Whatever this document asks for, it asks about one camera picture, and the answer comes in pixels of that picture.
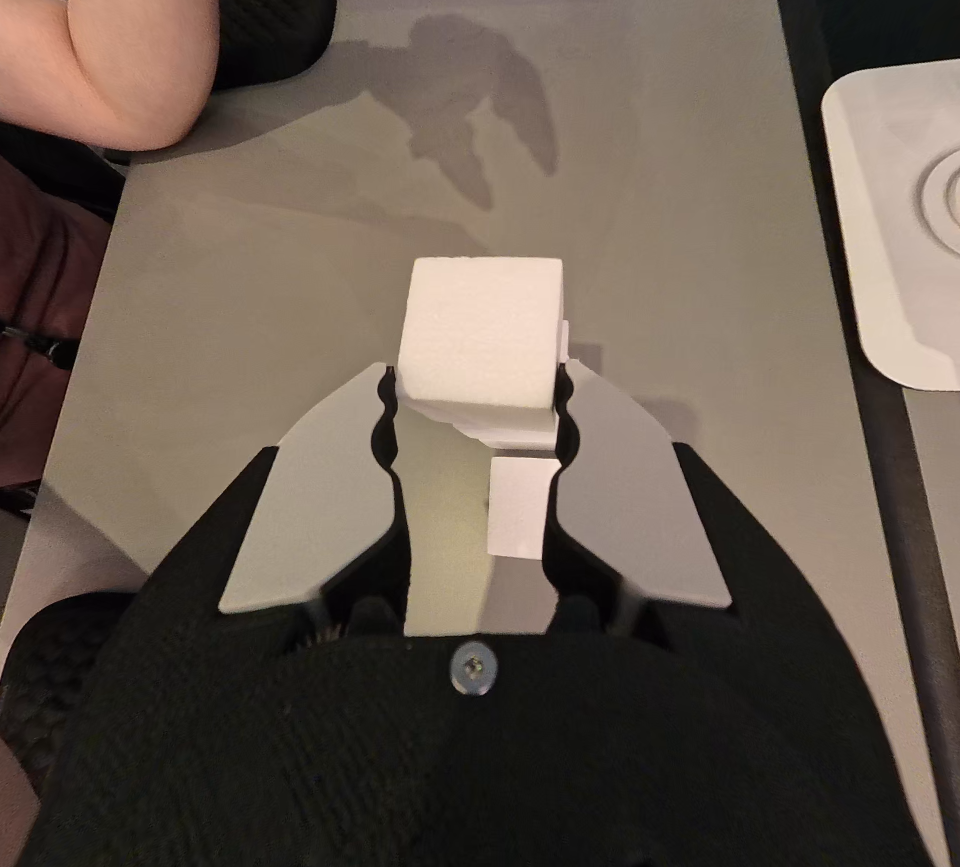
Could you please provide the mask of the person's left forearm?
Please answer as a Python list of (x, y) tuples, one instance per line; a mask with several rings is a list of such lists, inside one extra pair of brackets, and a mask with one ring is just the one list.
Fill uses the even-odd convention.
[(174, 145), (219, 44), (218, 0), (1, 0), (2, 121), (124, 152)]

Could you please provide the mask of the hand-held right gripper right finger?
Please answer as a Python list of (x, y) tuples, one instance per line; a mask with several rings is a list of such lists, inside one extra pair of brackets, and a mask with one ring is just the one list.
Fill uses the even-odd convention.
[(581, 361), (558, 369), (558, 471), (548, 493), (544, 574), (582, 598), (602, 631), (632, 632), (652, 601), (733, 604), (674, 443), (642, 405)]

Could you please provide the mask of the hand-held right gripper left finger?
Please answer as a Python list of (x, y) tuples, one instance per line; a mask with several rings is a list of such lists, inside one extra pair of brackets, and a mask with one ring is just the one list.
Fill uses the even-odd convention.
[(373, 364), (320, 401), (276, 447), (223, 589), (234, 616), (301, 606), (346, 624), (381, 598), (403, 626), (412, 551), (399, 453), (393, 367)]

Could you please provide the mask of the wooden board document stand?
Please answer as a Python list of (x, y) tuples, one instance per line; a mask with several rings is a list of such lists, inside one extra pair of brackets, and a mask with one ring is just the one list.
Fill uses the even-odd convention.
[(863, 352), (923, 392), (959, 390), (959, 60), (855, 71), (822, 126)]

